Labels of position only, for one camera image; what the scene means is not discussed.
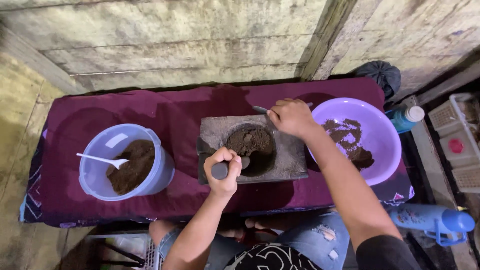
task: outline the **hand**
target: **hand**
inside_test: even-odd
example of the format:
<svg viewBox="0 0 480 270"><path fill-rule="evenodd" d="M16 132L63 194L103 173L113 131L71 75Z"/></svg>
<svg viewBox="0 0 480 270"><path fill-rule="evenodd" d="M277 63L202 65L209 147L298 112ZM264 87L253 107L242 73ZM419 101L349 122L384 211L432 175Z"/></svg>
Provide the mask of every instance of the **hand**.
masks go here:
<svg viewBox="0 0 480 270"><path fill-rule="evenodd" d="M224 160L229 161L228 175L223 180L215 179L212 176L212 166ZM205 160L204 169L208 184L212 189L211 194L230 200L232 195L237 191L237 177L239 177L241 173L241 158L237 153L226 147L222 147Z"/></svg>
<svg viewBox="0 0 480 270"><path fill-rule="evenodd" d="M299 99L279 100L267 114L279 131L300 139L303 139L312 127L318 126L308 105Z"/></svg>

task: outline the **floor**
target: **floor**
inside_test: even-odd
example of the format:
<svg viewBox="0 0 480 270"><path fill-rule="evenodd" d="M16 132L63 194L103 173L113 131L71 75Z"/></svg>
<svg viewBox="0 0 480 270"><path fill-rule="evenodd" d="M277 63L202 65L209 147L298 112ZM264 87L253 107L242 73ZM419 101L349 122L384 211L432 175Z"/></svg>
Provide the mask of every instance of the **floor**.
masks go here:
<svg viewBox="0 0 480 270"><path fill-rule="evenodd" d="M31 158L51 104L61 96L39 74L0 54L0 270L62 269L60 259L91 230L18 221Z"/></svg>

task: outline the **pestle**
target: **pestle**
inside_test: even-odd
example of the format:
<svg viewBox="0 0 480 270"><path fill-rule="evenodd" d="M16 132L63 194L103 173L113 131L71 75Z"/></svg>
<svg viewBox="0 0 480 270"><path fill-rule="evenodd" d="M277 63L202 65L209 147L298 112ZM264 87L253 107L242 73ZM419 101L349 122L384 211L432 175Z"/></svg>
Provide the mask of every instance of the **pestle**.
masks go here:
<svg viewBox="0 0 480 270"><path fill-rule="evenodd" d="M241 157L241 169L244 170L250 164L249 157ZM215 179L223 180L228 175L228 162L223 161L212 166L212 176Z"/></svg>

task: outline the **knee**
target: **knee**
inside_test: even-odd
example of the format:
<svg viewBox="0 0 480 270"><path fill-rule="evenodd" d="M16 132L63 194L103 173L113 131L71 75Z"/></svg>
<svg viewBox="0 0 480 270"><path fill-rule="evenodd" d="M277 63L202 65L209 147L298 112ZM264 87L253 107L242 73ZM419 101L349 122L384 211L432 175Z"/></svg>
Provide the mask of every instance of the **knee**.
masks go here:
<svg viewBox="0 0 480 270"><path fill-rule="evenodd" d="M169 221L154 221L150 223L148 232L155 245L159 245L163 237L175 229L175 225Z"/></svg>

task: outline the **table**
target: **table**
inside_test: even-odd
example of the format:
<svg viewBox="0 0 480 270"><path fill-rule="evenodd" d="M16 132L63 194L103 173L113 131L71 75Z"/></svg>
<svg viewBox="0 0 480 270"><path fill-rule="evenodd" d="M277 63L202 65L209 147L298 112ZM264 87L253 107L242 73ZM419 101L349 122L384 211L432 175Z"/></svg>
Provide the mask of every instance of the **table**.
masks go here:
<svg viewBox="0 0 480 270"><path fill-rule="evenodd" d="M20 220L70 228L101 223L194 215L209 193L197 182L196 138L203 117L254 115L252 105L270 108L283 98L312 102L357 98L383 110L383 91L369 78L268 86L200 87L180 92L138 90L90 97L63 97L48 114L44 136L32 160L31 178ZM176 173L162 192L120 202L104 202L80 187L76 153L101 131L122 123L151 128L174 158ZM306 152L309 178L240 185L225 212L254 215L301 211L332 205L325 180ZM397 205L413 197L403 161L389 180L372 187L379 200Z"/></svg>

